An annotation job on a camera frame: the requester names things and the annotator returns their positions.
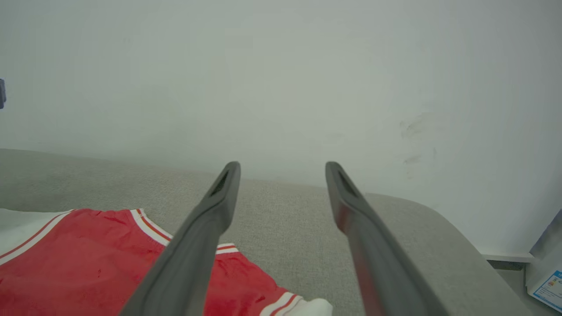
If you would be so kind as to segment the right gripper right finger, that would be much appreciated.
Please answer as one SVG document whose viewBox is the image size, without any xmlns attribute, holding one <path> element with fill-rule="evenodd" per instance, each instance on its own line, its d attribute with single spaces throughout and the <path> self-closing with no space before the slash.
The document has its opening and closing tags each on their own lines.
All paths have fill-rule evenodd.
<svg viewBox="0 0 562 316">
<path fill-rule="evenodd" d="M 327 162 L 336 226 L 345 234 L 367 316 L 447 316 L 448 311 L 344 168 Z"/>
</svg>

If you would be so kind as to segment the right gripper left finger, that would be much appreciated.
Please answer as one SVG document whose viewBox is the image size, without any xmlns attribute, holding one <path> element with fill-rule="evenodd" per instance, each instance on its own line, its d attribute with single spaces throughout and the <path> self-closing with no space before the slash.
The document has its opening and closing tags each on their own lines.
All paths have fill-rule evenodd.
<svg viewBox="0 0 562 316">
<path fill-rule="evenodd" d="M 129 298 L 122 316 L 202 316 L 219 238 L 231 225 L 241 166 L 229 162 Z"/>
</svg>

